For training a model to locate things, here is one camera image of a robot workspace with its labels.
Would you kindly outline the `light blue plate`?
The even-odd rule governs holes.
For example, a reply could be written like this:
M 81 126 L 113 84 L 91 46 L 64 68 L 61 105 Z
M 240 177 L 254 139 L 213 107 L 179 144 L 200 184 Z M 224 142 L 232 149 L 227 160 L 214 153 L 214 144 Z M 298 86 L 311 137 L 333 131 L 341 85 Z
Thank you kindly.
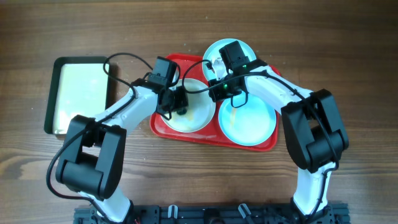
M 275 130 L 277 115 L 273 107 L 252 94 L 242 93 L 222 102 L 218 122 L 223 134 L 241 146 L 257 146 Z
M 243 42 L 242 40 L 238 40 L 238 39 L 221 39 L 216 41 L 215 43 L 211 44 L 204 56 L 203 56 L 203 60 L 209 60 L 212 64 L 212 70 L 210 70 L 206 63 L 204 63 L 202 65 L 202 69 L 203 69 L 203 74 L 205 76 L 205 78 L 209 81 L 209 80 L 213 80 L 213 79 L 217 79 L 220 80 L 223 77 L 227 76 L 227 71 L 226 71 L 226 67 L 223 63 L 223 60 L 221 58 L 221 54 L 219 52 L 219 50 L 224 47 L 227 44 L 230 44 L 234 41 L 238 41 L 245 56 L 248 56 L 250 61 L 253 61 L 254 59 L 257 59 L 256 54 L 254 53 L 253 49 L 250 48 L 250 46 L 248 46 L 247 43 Z

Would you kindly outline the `green yellow sponge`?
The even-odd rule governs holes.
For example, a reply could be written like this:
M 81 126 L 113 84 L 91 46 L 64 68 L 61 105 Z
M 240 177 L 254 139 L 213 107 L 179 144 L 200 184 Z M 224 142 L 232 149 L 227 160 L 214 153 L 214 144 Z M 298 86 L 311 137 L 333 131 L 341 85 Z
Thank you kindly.
M 183 107 L 177 108 L 177 109 L 175 110 L 175 112 L 176 112 L 178 115 L 182 116 L 182 115 L 185 115 L 185 114 L 187 113 L 187 110 L 188 110 L 188 107 L 187 107 L 187 106 L 183 106 Z

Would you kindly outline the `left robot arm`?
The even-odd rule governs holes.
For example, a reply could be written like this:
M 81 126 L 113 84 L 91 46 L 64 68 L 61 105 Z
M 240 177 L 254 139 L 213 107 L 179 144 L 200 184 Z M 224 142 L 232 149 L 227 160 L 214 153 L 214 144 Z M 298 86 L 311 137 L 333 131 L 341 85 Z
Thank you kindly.
M 188 107 L 184 87 L 171 88 L 142 78 L 129 84 L 129 91 L 106 111 L 88 118 L 75 116 L 62 148 L 47 170 L 58 183 L 94 206 L 96 222 L 139 223 L 134 205 L 119 188 L 127 135 L 154 113 L 166 119 Z

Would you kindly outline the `white plate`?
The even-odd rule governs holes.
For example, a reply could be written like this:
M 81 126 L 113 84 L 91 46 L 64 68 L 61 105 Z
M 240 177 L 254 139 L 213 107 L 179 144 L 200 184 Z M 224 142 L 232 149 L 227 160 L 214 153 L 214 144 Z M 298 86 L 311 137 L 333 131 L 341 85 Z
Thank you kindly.
M 187 112 L 179 115 L 172 112 L 172 119 L 167 121 L 163 117 L 163 122 L 175 131 L 182 133 L 192 133 L 204 128 L 213 118 L 216 103 L 208 95 L 208 91 L 195 94 L 187 94 Z

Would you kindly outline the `light blue top plate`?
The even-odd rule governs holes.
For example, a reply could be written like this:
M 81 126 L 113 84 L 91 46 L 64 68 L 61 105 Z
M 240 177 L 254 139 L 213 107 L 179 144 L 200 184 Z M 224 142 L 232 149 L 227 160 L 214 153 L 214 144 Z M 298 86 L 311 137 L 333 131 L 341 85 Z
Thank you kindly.
M 212 70 L 210 70 L 206 63 L 204 63 L 202 65 L 202 69 L 203 69 L 203 74 L 205 76 L 205 78 L 209 81 L 209 80 L 213 80 L 213 79 L 217 79 L 220 80 L 223 77 L 227 76 L 227 71 L 226 71 L 226 67 L 223 63 L 223 60 L 221 58 L 221 54 L 219 52 L 219 50 L 224 47 L 227 44 L 230 44 L 234 41 L 238 41 L 245 56 L 248 56 L 250 61 L 253 61 L 254 59 L 257 59 L 256 54 L 254 53 L 253 49 L 250 48 L 250 46 L 248 46 L 247 43 L 243 42 L 242 40 L 238 40 L 238 39 L 221 39 L 216 41 L 215 43 L 211 44 L 204 56 L 203 56 L 203 60 L 209 60 L 212 64 Z

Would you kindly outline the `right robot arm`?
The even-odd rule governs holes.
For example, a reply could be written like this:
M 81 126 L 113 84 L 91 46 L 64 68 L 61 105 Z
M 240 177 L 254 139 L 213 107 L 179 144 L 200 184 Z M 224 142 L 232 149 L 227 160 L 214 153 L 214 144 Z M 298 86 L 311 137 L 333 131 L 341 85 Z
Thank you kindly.
M 298 167 L 294 206 L 304 222 L 320 218 L 328 204 L 331 173 L 349 146 L 333 95 L 284 79 L 241 40 L 219 40 L 203 57 L 215 69 L 215 77 L 208 80 L 213 101 L 256 96 L 281 115 L 287 150 Z

